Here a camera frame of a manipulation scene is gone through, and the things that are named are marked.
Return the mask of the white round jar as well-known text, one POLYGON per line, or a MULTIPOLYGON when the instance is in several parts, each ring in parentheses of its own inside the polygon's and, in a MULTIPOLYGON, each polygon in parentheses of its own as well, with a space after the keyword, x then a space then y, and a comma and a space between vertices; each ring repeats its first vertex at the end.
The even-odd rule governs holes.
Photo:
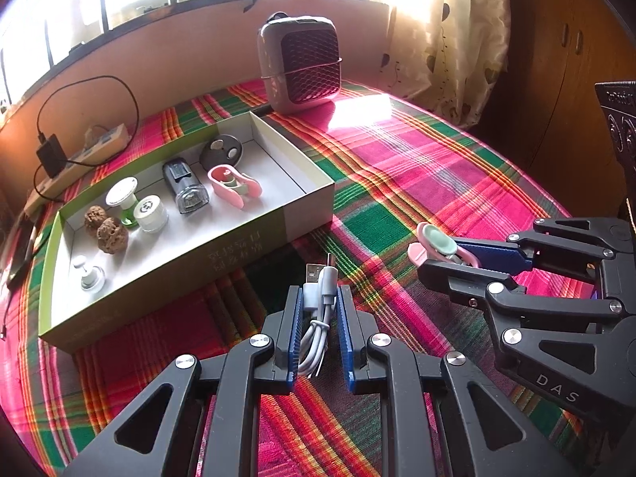
POLYGON ((145 196, 134 208, 134 219, 149 234, 158 233, 168 222, 168 213, 157 195, 145 196))

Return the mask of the brown walnut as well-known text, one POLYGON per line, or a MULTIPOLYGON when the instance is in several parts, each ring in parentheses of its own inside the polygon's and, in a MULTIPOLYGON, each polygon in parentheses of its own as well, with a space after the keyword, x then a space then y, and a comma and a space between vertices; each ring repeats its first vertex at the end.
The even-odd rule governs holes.
POLYGON ((89 207, 84 213, 84 228, 85 231, 93 238, 97 237, 97 231, 103 222, 108 218, 108 213, 103 207, 92 206, 89 207))
POLYGON ((118 217, 107 217, 96 231, 98 248, 106 254, 123 252, 128 245, 128 230, 118 217))

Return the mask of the white plug on strip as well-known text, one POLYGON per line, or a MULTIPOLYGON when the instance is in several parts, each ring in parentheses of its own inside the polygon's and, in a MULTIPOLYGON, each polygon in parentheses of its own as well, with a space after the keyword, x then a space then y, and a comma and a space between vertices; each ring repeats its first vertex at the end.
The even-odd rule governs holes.
POLYGON ((95 145, 106 132, 109 132, 109 128, 106 126, 100 124, 89 126, 84 134, 85 149, 89 149, 95 145))

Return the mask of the green cardboard box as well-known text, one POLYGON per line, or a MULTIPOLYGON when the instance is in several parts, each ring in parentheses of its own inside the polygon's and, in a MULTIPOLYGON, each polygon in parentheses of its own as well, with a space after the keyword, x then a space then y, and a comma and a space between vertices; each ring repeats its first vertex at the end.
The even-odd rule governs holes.
POLYGON ((334 182, 284 135, 248 112, 171 141, 88 187, 56 213, 45 252, 39 298, 39 337, 72 353, 141 316, 284 246, 332 219, 334 182), (200 152, 219 135, 244 148, 240 173, 256 179, 259 198, 238 209, 218 197, 200 152), (180 214, 163 177, 166 161, 182 157, 208 192, 209 202, 180 214), (110 188, 126 176, 138 180, 136 196, 157 195, 168 222, 154 234, 140 227, 118 254, 100 251, 85 231, 84 213, 104 205, 110 188), (103 269, 97 293, 81 289, 73 257, 103 269))

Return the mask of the black clear bike light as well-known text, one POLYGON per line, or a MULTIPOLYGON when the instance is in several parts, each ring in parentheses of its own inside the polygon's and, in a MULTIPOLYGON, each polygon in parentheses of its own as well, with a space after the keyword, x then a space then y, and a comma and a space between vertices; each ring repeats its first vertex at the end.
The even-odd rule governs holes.
POLYGON ((180 214, 193 213, 208 204, 206 188, 182 157, 166 161, 162 170, 164 181, 174 196, 180 214))

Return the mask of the cream dotted curtain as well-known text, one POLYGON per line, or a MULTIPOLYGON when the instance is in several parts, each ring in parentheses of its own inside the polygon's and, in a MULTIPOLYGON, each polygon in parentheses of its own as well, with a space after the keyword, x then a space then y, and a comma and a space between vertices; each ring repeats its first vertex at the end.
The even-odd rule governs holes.
POLYGON ((378 86, 470 128, 508 59, 510 0, 387 0, 378 86))

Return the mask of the pink clip holder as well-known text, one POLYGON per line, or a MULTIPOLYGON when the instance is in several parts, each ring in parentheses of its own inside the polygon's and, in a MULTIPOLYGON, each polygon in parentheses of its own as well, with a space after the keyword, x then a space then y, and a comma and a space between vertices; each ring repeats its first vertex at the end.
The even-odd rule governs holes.
POLYGON ((409 244, 406 254, 416 267, 428 260, 480 267, 480 262, 474 254, 459 246, 452 237, 432 224, 418 223, 415 236, 416 241, 409 244))

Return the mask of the wooden cabinet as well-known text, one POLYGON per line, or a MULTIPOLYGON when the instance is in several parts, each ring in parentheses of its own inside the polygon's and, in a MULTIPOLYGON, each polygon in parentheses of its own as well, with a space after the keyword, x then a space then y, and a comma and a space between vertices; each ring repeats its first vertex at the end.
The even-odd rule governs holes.
POLYGON ((507 65, 471 132, 574 217, 626 196, 597 82, 632 80, 635 45, 604 0, 510 0, 507 65))

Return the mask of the plaid bed cloth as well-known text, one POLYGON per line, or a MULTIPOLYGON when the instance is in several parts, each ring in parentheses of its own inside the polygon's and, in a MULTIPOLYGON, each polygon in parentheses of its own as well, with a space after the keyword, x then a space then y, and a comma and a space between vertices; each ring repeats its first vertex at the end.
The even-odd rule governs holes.
MULTIPOLYGON (((76 197, 127 163, 265 101, 261 81, 187 100, 146 118, 131 147, 65 194, 76 197)), ((356 305, 414 350, 458 349, 479 365, 578 471, 590 456, 581 420, 495 371, 481 313, 449 304, 416 278, 405 249, 419 221, 499 240, 536 217, 567 214, 521 169, 440 118, 379 91, 344 83, 328 106, 265 121, 335 182, 334 219, 263 260, 178 299, 74 355, 39 339, 45 248, 15 292, 1 340, 1 407, 47 475, 65 466, 179 354, 210 357, 260 330, 305 263, 331 251, 356 305)), ((376 396, 344 386, 337 336, 319 378, 262 398, 259 476, 378 476, 376 396)))

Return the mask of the black charger adapter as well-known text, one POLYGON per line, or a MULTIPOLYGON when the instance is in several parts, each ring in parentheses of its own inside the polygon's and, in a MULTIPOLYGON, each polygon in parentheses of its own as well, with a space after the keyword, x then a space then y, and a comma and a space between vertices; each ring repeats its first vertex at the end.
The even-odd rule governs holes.
POLYGON ((38 147, 37 156, 47 175, 53 179, 65 169, 67 156, 56 135, 47 137, 43 132, 39 132, 38 139, 40 147, 38 147))

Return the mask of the beige power strip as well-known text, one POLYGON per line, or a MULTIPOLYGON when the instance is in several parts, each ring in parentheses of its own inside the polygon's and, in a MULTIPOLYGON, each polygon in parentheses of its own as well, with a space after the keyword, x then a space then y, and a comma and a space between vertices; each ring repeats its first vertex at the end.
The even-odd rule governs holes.
POLYGON ((100 165, 111 156, 126 147, 130 139, 125 124, 120 124, 109 132, 103 132, 89 149, 84 149, 71 156, 70 161, 57 176, 46 176, 29 195, 24 213, 34 217, 44 204, 45 199, 56 198, 67 187, 82 178, 91 169, 91 165, 100 165))

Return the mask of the black smartphone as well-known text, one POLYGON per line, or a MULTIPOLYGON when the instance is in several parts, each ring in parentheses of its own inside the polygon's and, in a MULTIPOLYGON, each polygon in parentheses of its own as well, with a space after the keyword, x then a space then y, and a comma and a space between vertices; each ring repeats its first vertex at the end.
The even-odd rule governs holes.
POLYGON ((14 291, 25 276, 32 258, 35 237, 37 237, 35 223, 29 217, 24 217, 19 223, 17 243, 11 260, 9 276, 6 280, 6 287, 9 291, 14 291))

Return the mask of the black round disc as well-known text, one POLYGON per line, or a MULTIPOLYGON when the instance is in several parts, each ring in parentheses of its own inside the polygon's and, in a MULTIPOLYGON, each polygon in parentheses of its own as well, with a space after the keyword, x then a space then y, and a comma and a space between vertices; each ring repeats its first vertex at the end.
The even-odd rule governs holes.
POLYGON ((242 143, 232 135, 219 135, 211 139, 200 152, 200 165, 209 171, 219 165, 236 166, 244 152, 242 143))

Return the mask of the small white knob bottle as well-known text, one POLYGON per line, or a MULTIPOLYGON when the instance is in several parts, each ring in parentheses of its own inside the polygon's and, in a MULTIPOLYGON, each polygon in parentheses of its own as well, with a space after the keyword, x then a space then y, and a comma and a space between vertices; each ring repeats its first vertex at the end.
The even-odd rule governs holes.
POLYGON ((106 276, 101 267, 94 265, 83 255, 73 257, 71 265, 79 274, 80 286, 84 292, 97 293, 103 288, 106 276))

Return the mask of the grey portable heater fan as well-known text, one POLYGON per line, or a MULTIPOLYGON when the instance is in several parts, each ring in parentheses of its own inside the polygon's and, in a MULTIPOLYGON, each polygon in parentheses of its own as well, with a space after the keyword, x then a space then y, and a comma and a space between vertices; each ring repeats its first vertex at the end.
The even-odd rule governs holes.
POLYGON ((339 36, 323 16, 271 14, 256 38, 268 103, 280 114, 323 105, 339 94, 339 36))

